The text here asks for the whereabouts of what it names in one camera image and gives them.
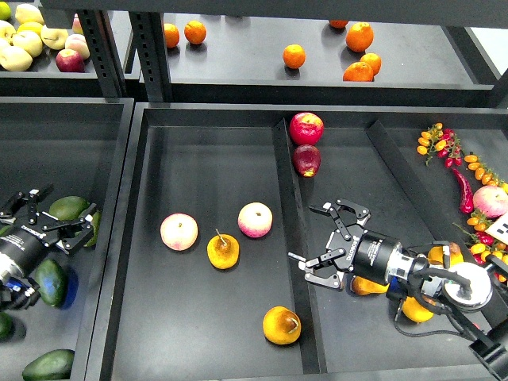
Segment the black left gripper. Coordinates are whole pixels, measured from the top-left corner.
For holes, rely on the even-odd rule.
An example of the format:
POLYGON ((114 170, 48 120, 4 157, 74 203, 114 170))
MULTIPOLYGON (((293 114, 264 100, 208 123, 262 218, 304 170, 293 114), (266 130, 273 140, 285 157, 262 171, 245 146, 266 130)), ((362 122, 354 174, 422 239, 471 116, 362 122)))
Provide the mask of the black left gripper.
POLYGON ((85 248, 83 245, 93 237, 94 228, 91 221, 98 210, 95 203, 78 218, 70 221, 58 221, 46 212, 39 212, 38 204, 53 190, 54 185, 49 183, 41 189, 34 188, 27 193, 17 191, 1 205, 1 223, 5 226, 1 232, 2 274, 31 274, 54 244, 62 252, 71 254, 85 248), (27 217, 15 217, 24 206, 27 207, 27 217), (44 230, 45 226, 49 227, 57 221, 58 232, 44 230))

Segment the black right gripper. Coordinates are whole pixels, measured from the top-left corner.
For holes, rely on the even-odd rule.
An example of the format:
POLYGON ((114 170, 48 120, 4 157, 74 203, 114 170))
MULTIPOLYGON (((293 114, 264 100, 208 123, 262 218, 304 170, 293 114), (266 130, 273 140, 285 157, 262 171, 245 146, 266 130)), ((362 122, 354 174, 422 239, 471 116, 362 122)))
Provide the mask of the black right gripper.
POLYGON ((337 229, 331 233, 324 254, 308 260, 296 253, 287 253, 290 259, 298 263, 298 269, 304 272, 305 281, 342 291, 344 272, 350 272, 381 285, 389 283, 389 260, 401 252, 401 243, 392 237, 363 228, 371 217, 366 206, 338 198, 334 202, 310 205, 309 209, 331 217, 337 229), (347 227, 348 239, 339 231, 346 228, 340 216, 342 211, 356 218, 357 225, 347 227))

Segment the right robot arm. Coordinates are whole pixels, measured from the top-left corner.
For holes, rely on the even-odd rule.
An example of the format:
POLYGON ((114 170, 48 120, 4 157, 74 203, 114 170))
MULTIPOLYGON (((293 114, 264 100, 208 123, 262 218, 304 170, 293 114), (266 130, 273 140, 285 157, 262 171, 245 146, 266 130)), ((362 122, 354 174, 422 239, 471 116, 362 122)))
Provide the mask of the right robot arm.
POLYGON ((335 227, 317 257, 289 253, 307 282, 341 290, 344 276, 351 274, 386 287, 387 297, 399 306, 414 298, 429 312, 446 316, 455 332, 471 341, 469 348, 491 375, 507 378, 507 322, 485 333, 465 316, 491 300, 494 274, 507 274, 502 260, 488 256, 483 265, 453 264, 450 244, 443 241, 442 259, 433 263, 398 240, 366 229, 371 214, 364 206, 338 199, 310 210, 331 217, 335 227))

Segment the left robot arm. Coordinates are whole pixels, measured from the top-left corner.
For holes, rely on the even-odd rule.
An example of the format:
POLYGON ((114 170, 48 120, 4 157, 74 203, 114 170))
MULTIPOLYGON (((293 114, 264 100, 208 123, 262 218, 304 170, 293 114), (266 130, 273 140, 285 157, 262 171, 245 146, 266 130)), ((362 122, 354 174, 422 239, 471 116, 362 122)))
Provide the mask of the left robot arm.
POLYGON ((71 254, 94 237, 97 205, 89 203, 78 217, 62 219, 39 208, 54 186, 16 191, 1 204, 1 310, 22 310, 37 303, 40 284, 31 276, 58 249, 71 254))

